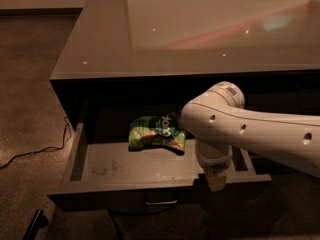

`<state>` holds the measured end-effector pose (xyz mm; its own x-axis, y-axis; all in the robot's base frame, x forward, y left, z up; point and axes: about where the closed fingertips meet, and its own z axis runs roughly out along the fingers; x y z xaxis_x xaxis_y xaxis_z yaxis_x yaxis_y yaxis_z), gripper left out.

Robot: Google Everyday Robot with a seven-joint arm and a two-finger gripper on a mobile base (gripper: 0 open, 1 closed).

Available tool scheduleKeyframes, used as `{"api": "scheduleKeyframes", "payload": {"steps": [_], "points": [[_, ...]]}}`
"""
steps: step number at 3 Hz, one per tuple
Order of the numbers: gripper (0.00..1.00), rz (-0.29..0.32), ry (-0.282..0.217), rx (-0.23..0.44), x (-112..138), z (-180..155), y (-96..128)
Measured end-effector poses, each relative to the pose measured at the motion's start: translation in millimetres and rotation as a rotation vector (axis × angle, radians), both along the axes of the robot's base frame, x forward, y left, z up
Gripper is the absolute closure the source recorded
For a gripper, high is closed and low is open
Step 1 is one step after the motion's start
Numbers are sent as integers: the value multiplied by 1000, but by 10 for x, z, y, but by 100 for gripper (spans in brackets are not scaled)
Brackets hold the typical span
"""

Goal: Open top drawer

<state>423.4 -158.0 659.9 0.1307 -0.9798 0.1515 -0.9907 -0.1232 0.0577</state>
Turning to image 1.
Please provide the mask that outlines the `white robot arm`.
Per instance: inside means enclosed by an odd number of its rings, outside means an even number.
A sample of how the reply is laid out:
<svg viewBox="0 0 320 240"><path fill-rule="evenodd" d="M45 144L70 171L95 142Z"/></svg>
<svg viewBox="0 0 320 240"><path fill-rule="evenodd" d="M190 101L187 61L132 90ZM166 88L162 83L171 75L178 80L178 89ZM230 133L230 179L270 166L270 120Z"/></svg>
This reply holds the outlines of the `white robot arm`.
<svg viewBox="0 0 320 240"><path fill-rule="evenodd" d="M246 110L244 95L230 82L213 85L181 111L185 130L210 189L221 190L232 176L233 149L252 152L320 177L320 117Z"/></svg>

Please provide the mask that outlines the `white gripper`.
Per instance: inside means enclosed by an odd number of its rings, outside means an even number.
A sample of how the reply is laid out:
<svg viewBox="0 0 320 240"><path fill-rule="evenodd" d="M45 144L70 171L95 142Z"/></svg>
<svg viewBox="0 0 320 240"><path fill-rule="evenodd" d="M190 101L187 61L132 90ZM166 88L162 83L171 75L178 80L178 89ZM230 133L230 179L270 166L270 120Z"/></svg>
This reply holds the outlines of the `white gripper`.
<svg viewBox="0 0 320 240"><path fill-rule="evenodd" d="M221 191L226 185L227 176L220 172L230 167L232 146L196 138L195 153L200 167L206 172L213 173L206 175L210 191Z"/></svg>

